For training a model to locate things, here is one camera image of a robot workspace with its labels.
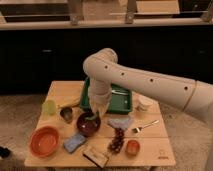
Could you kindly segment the cloth-covered white gripper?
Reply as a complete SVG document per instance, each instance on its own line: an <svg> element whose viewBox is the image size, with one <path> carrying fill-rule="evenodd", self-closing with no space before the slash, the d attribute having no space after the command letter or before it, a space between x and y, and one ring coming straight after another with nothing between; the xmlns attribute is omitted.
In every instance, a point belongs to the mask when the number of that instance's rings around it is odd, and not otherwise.
<svg viewBox="0 0 213 171"><path fill-rule="evenodd" d="M99 116L102 117L108 110L111 100L111 93L108 92L106 94L98 95L92 91L89 91L88 97L92 112L94 114L99 113Z"/></svg>

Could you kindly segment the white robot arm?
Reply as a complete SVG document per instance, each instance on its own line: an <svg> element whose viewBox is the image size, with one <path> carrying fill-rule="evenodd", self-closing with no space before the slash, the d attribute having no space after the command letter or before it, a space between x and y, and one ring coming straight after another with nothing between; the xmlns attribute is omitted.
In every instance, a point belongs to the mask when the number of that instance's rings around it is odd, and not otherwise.
<svg viewBox="0 0 213 171"><path fill-rule="evenodd" d="M213 171L213 84L119 65L111 48L88 56L83 70L90 78L88 97L93 113L106 113L111 85L116 84L183 110L207 124L212 132L212 145L204 171Z"/></svg>

